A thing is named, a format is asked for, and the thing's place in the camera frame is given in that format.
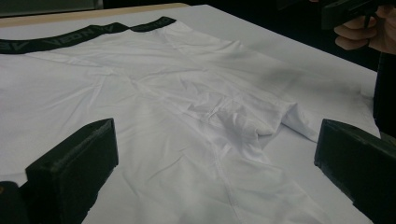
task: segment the table surface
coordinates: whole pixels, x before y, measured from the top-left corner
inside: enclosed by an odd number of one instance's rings
[[[161,16],[183,21],[197,31],[218,38],[239,40],[248,48],[302,70],[359,84],[361,93],[367,96],[368,101],[372,100],[375,72],[243,21],[208,5],[190,7],[175,3],[6,18],[0,20],[0,39],[29,39],[59,35],[90,24],[101,25],[115,21],[132,26],[157,20]],[[313,169],[312,162],[316,145],[309,141],[302,141],[295,133],[287,130],[281,131],[279,135],[291,139],[297,147],[306,148],[306,150],[298,153],[288,149],[279,150],[282,143],[279,140],[275,141],[265,149],[272,163],[285,169],[329,214],[333,223],[371,223],[365,215],[353,207],[352,202],[321,171]]]

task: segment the hand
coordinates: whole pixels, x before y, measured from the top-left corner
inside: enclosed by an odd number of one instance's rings
[[[376,17],[369,20],[364,28],[364,17],[358,17],[334,28],[338,34],[335,43],[343,49],[358,49],[367,44],[372,49],[396,54],[396,9],[381,6]]]

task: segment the black waistband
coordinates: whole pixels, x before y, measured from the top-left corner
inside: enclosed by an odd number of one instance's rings
[[[26,40],[0,39],[0,54],[24,54],[36,51],[67,48],[94,39],[99,35],[116,34],[126,30],[143,33],[163,28],[175,21],[176,20],[168,17],[161,17],[156,21],[133,27],[128,27],[115,22],[104,26],[90,25],[71,33],[46,38]]]

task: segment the white garment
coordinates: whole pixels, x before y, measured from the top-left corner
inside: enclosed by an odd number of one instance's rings
[[[114,118],[120,165],[84,223],[330,223],[259,136],[316,141],[324,118],[378,134],[359,89],[180,21],[0,55],[0,79],[0,180]]]

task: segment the dark background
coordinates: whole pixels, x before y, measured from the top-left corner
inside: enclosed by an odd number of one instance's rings
[[[337,47],[334,44],[336,34],[333,30],[322,30],[320,28],[318,4],[311,3],[308,0],[298,2],[280,11],[276,8],[276,0],[263,0],[260,2],[257,0],[185,0],[181,2],[190,6],[210,5],[316,49],[329,52],[374,71],[377,69],[379,52],[369,48],[346,51]],[[166,3],[175,3],[175,1],[104,0],[105,8]]]

